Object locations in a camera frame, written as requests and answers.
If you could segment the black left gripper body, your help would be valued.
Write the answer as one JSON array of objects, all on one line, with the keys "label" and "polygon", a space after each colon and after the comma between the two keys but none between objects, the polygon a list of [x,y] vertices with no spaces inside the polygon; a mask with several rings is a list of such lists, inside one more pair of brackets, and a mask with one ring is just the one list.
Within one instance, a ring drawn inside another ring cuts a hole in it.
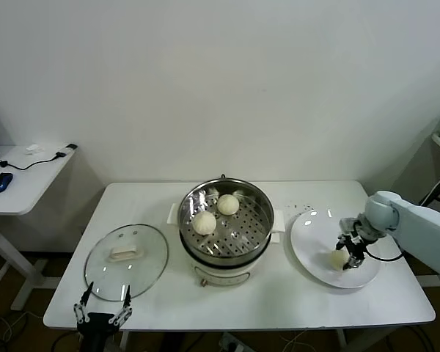
[{"label": "black left gripper body", "polygon": [[118,332],[118,326],[109,321],[111,313],[91,312],[89,320],[77,322],[77,330],[82,336],[80,352],[104,352],[106,341]]}]

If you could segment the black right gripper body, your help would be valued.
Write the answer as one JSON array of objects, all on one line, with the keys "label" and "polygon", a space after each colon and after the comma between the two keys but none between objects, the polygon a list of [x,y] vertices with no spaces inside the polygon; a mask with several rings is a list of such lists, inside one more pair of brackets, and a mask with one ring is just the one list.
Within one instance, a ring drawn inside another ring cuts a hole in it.
[{"label": "black right gripper body", "polygon": [[344,243],[349,255],[352,258],[365,258],[366,246],[360,238],[352,238],[351,236],[346,236]]}]

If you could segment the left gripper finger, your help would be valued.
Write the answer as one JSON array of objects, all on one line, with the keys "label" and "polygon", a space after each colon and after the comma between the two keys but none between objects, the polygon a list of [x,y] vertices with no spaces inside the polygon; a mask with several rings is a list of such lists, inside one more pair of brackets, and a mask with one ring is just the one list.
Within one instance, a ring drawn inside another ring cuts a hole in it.
[{"label": "left gripper finger", "polygon": [[80,301],[73,305],[73,311],[76,317],[77,323],[88,323],[89,315],[87,311],[87,303],[92,293],[94,282],[91,282],[89,287],[84,291],[80,298]]},{"label": "left gripper finger", "polygon": [[129,285],[125,291],[122,309],[109,320],[111,325],[123,325],[132,315],[130,288]]}]

